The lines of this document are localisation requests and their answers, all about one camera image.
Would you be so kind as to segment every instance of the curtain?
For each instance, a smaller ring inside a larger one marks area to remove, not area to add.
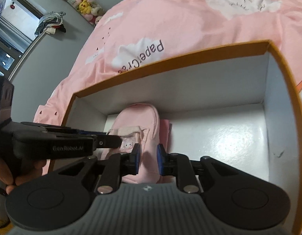
[[[0,16],[0,38],[22,53],[32,43],[31,39],[2,16]]]

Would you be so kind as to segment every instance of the pink blanket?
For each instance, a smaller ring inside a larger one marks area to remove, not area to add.
[[[99,21],[34,122],[60,125],[74,92],[123,71],[218,45],[271,39],[302,89],[302,0],[124,0]]]

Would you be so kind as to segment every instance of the grey wall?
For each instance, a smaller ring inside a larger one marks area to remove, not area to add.
[[[27,0],[42,13],[64,11],[67,33],[44,36],[12,79],[14,121],[32,121],[56,86],[69,74],[93,27],[64,0]],[[109,9],[121,0],[97,0]]]

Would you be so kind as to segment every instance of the toy storage bin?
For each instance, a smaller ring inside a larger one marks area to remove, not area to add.
[[[209,155],[283,188],[291,199],[284,226],[300,233],[302,106],[271,42],[206,49],[120,73],[75,93],[63,125],[107,131],[137,102],[170,120],[169,152],[192,160]]]
[[[102,7],[95,0],[65,0],[90,24],[96,25],[104,15]]]

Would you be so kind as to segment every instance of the finger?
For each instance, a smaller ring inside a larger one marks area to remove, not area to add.
[[[40,169],[33,169],[28,174],[17,177],[15,179],[15,184],[16,185],[23,184],[25,182],[31,181],[31,180],[33,180],[35,178],[38,178],[41,175],[42,175],[42,168],[40,168]]]
[[[47,160],[39,160],[34,162],[35,169],[41,169],[47,164]]]
[[[16,188],[15,185],[8,185],[8,186],[6,187],[6,189],[5,189],[5,191],[6,191],[7,194],[10,194],[11,191],[12,191],[14,188]]]
[[[5,161],[3,161],[1,158],[0,158],[0,180],[5,184],[13,184],[12,173],[9,167],[7,166],[7,164],[5,163]]]

